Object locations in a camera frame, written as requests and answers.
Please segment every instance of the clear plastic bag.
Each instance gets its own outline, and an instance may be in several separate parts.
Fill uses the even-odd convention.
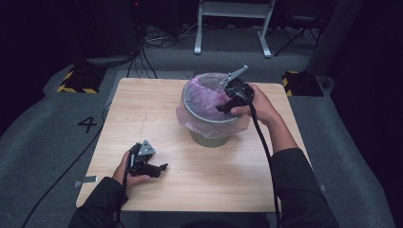
[[[176,109],[178,122],[206,139],[220,139],[246,130],[249,116],[224,114],[216,109],[216,105],[230,100],[220,85],[226,77],[228,74],[205,73],[189,81]]]

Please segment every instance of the person's left hand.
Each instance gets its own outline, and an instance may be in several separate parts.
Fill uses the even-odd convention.
[[[129,155],[129,151],[125,152],[121,163],[116,168],[115,172],[113,173],[113,177],[112,177],[114,180],[118,181],[121,185],[123,185],[123,182],[124,182],[125,166],[126,166],[128,155]],[[148,175],[141,175],[141,176],[133,177],[133,176],[131,176],[130,173],[128,173],[127,174],[127,187],[132,187],[138,183],[148,181],[150,179],[151,179],[151,177],[149,177]]]

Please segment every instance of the hand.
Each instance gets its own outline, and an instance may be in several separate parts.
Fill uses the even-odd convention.
[[[129,151],[125,152],[121,163],[116,168],[115,172],[113,173],[113,177],[112,177],[114,180],[118,181],[121,185],[123,185],[123,182],[124,182],[125,166],[126,166],[128,155],[129,155]],[[130,173],[128,173],[127,174],[127,187],[134,186],[138,183],[148,181],[150,179],[151,179],[151,177],[149,177],[148,175],[141,175],[141,176],[133,177],[133,176],[131,176]]]
[[[253,98],[253,105],[256,109],[256,115],[259,121],[262,124],[268,125],[270,121],[272,121],[275,117],[278,117],[279,114],[273,107],[269,98],[258,88],[255,84],[248,84],[255,92],[255,96]],[[231,109],[232,114],[236,115],[249,115],[251,116],[251,110],[249,106],[236,106]]]

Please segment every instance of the metal stand leg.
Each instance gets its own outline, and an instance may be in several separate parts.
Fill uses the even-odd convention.
[[[267,42],[264,37],[266,36],[266,31],[267,31],[267,27],[269,26],[270,18],[272,17],[272,12],[273,12],[273,7],[274,7],[275,2],[276,2],[276,0],[272,0],[270,2],[269,10],[267,11],[266,18],[264,19],[263,31],[258,31],[260,45],[261,45],[261,48],[263,49],[263,54],[266,58],[272,57],[272,53],[270,52],[269,47],[267,47]]]
[[[199,2],[198,34],[196,35],[195,54],[202,52],[202,0]]]
[[[303,34],[305,31],[305,29],[303,28],[296,36],[294,36],[293,39],[291,39],[284,47],[282,47],[278,52],[276,52],[275,56],[278,56],[278,54],[284,50],[285,48],[287,48],[289,45],[291,45],[291,43],[293,43],[293,41],[295,41],[301,34]]]

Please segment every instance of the black cable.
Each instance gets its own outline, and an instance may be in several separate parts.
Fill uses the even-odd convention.
[[[149,31],[148,34],[145,37],[148,37],[151,35],[151,37],[149,37],[148,39],[144,39],[144,46],[146,48],[170,48],[176,44],[178,44],[180,41],[184,41],[187,38],[189,38],[190,36],[195,36],[197,33],[191,34],[191,35],[185,35],[188,31],[197,29],[196,25],[198,23],[194,24],[193,26],[191,26],[190,28],[186,29],[185,32],[181,31],[181,35],[179,35],[179,37],[177,39],[174,39],[172,36],[170,35],[166,35],[166,36],[161,36],[160,33],[158,31]],[[149,41],[151,40],[160,40],[161,39],[161,43],[158,45],[154,45],[154,44],[150,44]],[[168,45],[168,46],[164,46],[165,43],[167,43],[168,41],[173,42],[172,44]]]
[[[141,78],[139,72],[137,71],[136,61],[137,61],[137,59],[134,59],[134,71],[136,72],[137,77],[138,77],[138,78]]]
[[[92,66],[96,67],[96,68],[105,68],[105,67],[117,67],[120,65],[123,65],[125,63],[128,63],[129,61],[131,61],[133,58],[136,57],[138,51],[140,50],[140,47],[142,46],[142,40],[144,37],[144,34],[137,34],[137,46],[133,51],[129,51],[129,52],[119,52],[116,51],[112,48],[109,48],[103,41],[102,39],[97,35],[97,33],[95,32],[94,28],[92,27],[92,25],[90,24],[88,18],[86,17],[83,9],[81,8],[80,4],[77,2],[77,0],[74,0],[76,7],[78,8],[78,10],[81,12],[81,14],[83,15],[83,17],[86,20],[86,23],[89,27],[89,29],[91,30],[91,32],[93,33],[93,35],[95,36],[95,38],[98,40],[98,42],[108,51],[114,53],[114,54],[118,54],[118,55],[127,55],[125,59],[123,60],[117,60],[117,61],[110,61],[110,62],[106,62],[106,63],[101,63],[101,64],[95,64],[95,63],[90,63]]]
[[[128,66],[126,78],[128,78],[128,75],[130,74],[131,65],[133,64],[134,59],[135,58],[131,59],[130,65]]]
[[[266,154],[267,161],[269,162],[270,175],[272,176],[273,197],[274,197],[275,209],[276,209],[276,221],[277,221],[277,227],[279,228],[280,227],[280,216],[279,216],[279,209],[278,209],[278,195],[276,193],[276,182],[273,179],[272,157],[269,152],[269,147],[267,146],[263,133],[260,130],[259,123],[258,123],[258,117],[256,115],[256,109],[253,106],[252,100],[249,99],[241,90],[235,89],[235,91],[237,92],[237,95],[239,95],[249,105],[253,123],[255,125],[256,130],[258,131],[258,135],[260,137],[261,143],[263,144],[263,148],[264,148],[264,152]]]
[[[126,160],[126,166],[125,166],[125,174],[124,174],[124,180],[122,182],[122,200],[121,200],[121,204],[118,205],[118,208],[116,210],[116,222],[121,223],[121,213],[122,213],[122,206],[124,205],[124,201],[125,201],[125,189],[127,187],[127,175],[128,175],[128,170],[130,168],[130,154],[127,156],[127,160]]]
[[[148,62],[148,59],[147,59],[147,57],[145,56],[145,51],[144,51],[144,48],[143,48],[143,47],[142,47],[142,51],[143,51],[143,56],[144,56],[144,58],[145,58],[145,61],[146,61],[146,62],[148,63],[148,65],[150,66],[152,72],[154,73],[155,78],[158,79],[157,74],[155,73],[154,68],[152,67],[152,65],[150,64],[150,62]]]
[[[143,66],[143,68],[144,68],[144,70],[145,70],[145,74],[147,75],[147,77],[148,77],[149,79],[151,79],[150,76],[148,75],[148,70],[147,70],[147,68],[145,68],[145,65],[144,65],[144,63],[143,63],[143,57],[142,57],[142,55],[140,54],[139,57],[140,57],[140,60],[142,61],[142,66]]]
[[[39,204],[42,202],[42,200],[47,196],[47,194],[65,176],[65,174],[70,170],[70,168],[86,153],[86,151],[89,149],[89,147],[92,145],[92,143],[94,143],[94,141],[97,139],[98,135],[101,133],[103,127],[104,127],[104,125],[101,126],[101,128],[98,130],[98,132],[92,138],[92,140],[89,142],[89,144],[86,146],[86,148],[81,152],[81,154],[68,166],[68,168],[65,170],[65,172],[63,172],[63,174],[50,186],[50,188],[46,191],[46,193],[36,202],[36,204],[30,210],[26,220],[24,221],[24,224],[22,226],[23,228],[27,225],[30,217],[33,215],[33,212],[36,210],[36,208],[39,206]]]

